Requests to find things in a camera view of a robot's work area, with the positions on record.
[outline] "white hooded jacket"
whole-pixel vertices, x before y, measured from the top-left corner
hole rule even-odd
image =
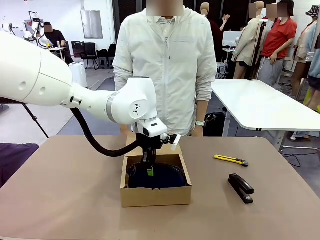
[[[120,28],[113,67],[116,91],[130,77],[151,78],[158,117],[170,132],[186,136],[195,126],[196,101],[211,99],[216,77],[210,22],[184,8],[166,40],[160,24],[147,16],[146,9],[130,15]]]

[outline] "gray pants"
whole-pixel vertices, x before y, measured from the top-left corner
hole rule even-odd
[[[284,67],[284,60],[277,60],[274,64],[270,64],[270,59],[263,57],[261,59],[257,79],[269,86],[277,83]]]

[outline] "open cardboard box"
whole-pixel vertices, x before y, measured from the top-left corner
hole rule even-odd
[[[131,134],[128,136],[126,144],[129,145],[135,140],[135,134]],[[124,157],[120,186],[122,207],[187,205],[191,203],[192,184],[182,151],[180,146],[177,146],[175,151],[172,151],[171,147],[171,144],[167,144],[162,149],[157,150],[156,162],[179,167],[185,174],[187,186],[154,190],[150,188],[128,188],[129,175],[127,174],[127,168],[140,162],[143,156],[142,149],[138,147]]]

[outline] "box lid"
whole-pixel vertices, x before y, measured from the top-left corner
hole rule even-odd
[[[136,140],[136,134],[130,133],[127,137],[126,145],[128,146],[129,144],[133,143],[135,140]],[[156,154],[157,155],[174,155],[174,154],[181,155],[182,154],[182,151],[179,145],[176,146],[176,149],[174,151],[172,151],[171,148],[172,148],[171,144],[163,145],[160,150],[156,151]],[[143,156],[142,148],[137,147],[133,151],[127,153],[125,156]]]

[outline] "stapler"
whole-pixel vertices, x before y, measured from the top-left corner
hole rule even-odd
[[[242,177],[236,173],[230,174],[228,182],[245,204],[252,204],[254,202],[250,195],[254,194],[255,190]]]

